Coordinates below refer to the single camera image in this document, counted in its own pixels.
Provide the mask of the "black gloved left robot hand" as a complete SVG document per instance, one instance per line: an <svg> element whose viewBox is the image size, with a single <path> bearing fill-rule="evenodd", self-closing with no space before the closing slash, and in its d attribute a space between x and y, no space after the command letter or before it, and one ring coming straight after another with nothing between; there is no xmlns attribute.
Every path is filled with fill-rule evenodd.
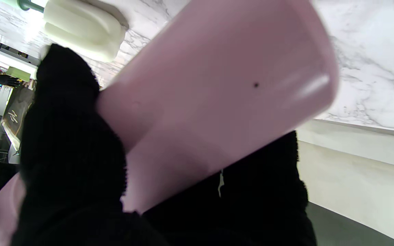
<svg viewBox="0 0 394 246"><path fill-rule="evenodd" d="M124 149L97 114L100 86L70 48L48 46L25 120L26 195L13 246L315 246L292 131L145 212L125 213Z"/></svg>

